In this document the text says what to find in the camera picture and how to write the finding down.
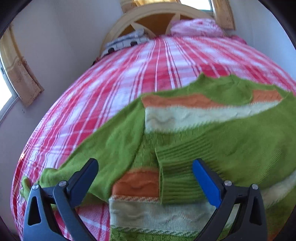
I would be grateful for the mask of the pink cloth beside bed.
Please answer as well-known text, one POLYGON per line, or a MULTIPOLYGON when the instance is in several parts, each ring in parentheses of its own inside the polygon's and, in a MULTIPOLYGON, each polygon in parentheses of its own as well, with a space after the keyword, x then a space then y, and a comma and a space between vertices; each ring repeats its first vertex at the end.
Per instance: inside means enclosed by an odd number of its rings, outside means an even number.
POLYGON ((237 36, 237 35, 231 35, 231 36, 229 36, 229 38, 233 39, 233 40, 236 40, 236 41, 238 41, 238 42, 240 42, 242 44, 247 45, 247 42, 244 39, 242 39, 241 37, 237 36))

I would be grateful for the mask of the red white plaid bedsheet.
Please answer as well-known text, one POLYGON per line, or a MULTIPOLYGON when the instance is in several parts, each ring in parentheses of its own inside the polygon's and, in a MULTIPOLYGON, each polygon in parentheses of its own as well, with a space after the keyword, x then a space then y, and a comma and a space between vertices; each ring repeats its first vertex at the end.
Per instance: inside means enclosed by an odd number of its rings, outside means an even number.
POLYGON ((91 133, 146 92, 188 85, 200 73, 235 74, 295 91, 295 79, 263 53, 231 38, 161 36, 99 60, 52 105, 28 139, 11 187, 11 212, 23 233, 21 180, 59 167, 91 133))

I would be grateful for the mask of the pink pillow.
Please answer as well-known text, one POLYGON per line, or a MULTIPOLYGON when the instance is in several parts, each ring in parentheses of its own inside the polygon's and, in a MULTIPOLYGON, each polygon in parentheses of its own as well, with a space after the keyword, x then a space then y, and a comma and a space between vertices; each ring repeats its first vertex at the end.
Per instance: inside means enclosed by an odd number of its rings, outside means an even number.
POLYGON ((172 23, 172 36, 222 38, 224 31, 213 19, 179 20, 172 23))

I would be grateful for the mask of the yellow curtain behind headboard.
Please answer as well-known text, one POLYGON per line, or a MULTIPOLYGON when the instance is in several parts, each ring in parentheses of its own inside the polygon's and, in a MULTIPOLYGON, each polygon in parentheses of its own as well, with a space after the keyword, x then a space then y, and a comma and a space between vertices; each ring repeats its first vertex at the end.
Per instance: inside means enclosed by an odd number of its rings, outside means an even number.
POLYGON ((154 3, 181 3, 179 0, 120 0, 120 5, 123 13, 130 11, 131 9, 139 6, 154 3))

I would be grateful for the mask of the grey patterned folded blanket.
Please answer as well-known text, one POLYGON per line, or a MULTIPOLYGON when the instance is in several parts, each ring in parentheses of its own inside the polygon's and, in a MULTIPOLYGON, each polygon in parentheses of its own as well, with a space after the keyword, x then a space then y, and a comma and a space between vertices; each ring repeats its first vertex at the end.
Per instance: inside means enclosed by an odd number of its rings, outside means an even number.
POLYGON ((100 57, 109 55, 124 48, 129 48, 145 43, 147 41, 149 41, 149 37, 145 33, 144 29, 135 30, 127 35, 121 36, 111 42, 106 43, 100 57))

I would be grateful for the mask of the yellow curtain right of window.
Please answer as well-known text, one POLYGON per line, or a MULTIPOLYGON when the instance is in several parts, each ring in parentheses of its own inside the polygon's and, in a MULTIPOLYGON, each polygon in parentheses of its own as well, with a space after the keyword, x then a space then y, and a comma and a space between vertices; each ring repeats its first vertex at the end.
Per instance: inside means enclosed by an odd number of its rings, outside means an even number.
POLYGON ((216 23, 223 29, 236 30, 234 15, 228 0, 211 0, 216 23))

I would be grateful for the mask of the green orange striped knit sweater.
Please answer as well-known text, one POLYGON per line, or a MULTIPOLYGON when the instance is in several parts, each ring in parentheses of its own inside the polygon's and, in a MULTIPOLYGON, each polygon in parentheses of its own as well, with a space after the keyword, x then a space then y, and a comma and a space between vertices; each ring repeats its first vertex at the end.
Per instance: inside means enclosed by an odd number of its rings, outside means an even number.
POLYGON ((99 173, 83 204, 107 202, 111 240, 192 240, 215 207, 192 164, 258 184, 273 240, 295 206, 295 93, 276 85, 200 75, 190 85, 147 93, 90 135, 38 184, 69 178, 89 158, 99 173))

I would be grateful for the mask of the yellow side window curtain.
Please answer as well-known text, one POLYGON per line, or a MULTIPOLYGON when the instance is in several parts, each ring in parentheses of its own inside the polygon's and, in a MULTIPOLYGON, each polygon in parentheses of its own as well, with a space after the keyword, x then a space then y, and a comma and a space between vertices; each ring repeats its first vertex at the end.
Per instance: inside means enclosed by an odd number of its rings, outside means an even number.
POLYGON ((44 88, 20 52, 12 26, 1 37, 1 59, 13 89, 23 105, 30 106, 44 88))

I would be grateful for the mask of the cream wooden headboard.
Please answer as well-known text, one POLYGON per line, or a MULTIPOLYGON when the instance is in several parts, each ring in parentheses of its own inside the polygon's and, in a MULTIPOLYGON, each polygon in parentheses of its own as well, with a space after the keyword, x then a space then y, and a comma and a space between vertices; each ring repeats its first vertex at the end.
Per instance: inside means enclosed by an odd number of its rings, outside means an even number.
POLYGON ((204 11, 179 3, 154 3, 139 6, 121 16, 106 34, 100 54, 105 45, 135 30, 144 29, 150 39, 160 35, 169 35, 171 25, 175 21, 192 19, 211 19, 204 11))

